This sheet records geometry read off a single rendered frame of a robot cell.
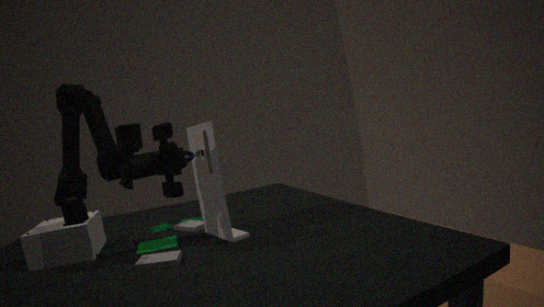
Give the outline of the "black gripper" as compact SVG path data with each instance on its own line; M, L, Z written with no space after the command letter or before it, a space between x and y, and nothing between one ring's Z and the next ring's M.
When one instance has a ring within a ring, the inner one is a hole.
M152 130L153 130L154 141L155 142L160 141L160 144L167 143L168 142L167 139L170 139L173 136L173 129L172 129L171 122L166 122L164 124L153 126ZM158 162L154 162L153 157L161 151L162 150L160 145L159 151L143 153L149 161L150 174L148 175L148 177L158 175L157 170L160 169L160 166ZM184 154L188 155L193 153L184 151ZM187 158L187 163L193 159L194 157ZM162 183L165 197L177 198L177 197L183 196L184 192L183 192L182 184L179 181L174 182L174 176L181 175L182 174L181 170L182 168L179 168L174 173L165 175L166 182Z

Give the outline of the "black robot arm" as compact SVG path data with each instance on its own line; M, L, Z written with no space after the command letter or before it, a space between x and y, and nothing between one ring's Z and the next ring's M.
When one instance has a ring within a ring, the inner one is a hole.
M87 175L80 169L79 118L82 113L95 142L97 167L103 179L121 178L119 183L123 187L133 189L132 180L148 176L150 169L144 154L134 155L143 148L140 123L115 128L117 146L103 114L100 97L82 85L73 84L60 85L55 96L62 114L62 171L58 175L53 200L56 207L62 208L63 226L70 226L89 219L83 201L88 187ZM160 166L157 170L159 176L187 167L184 150L177 148L174 141L161 144L161 150L153 157Z

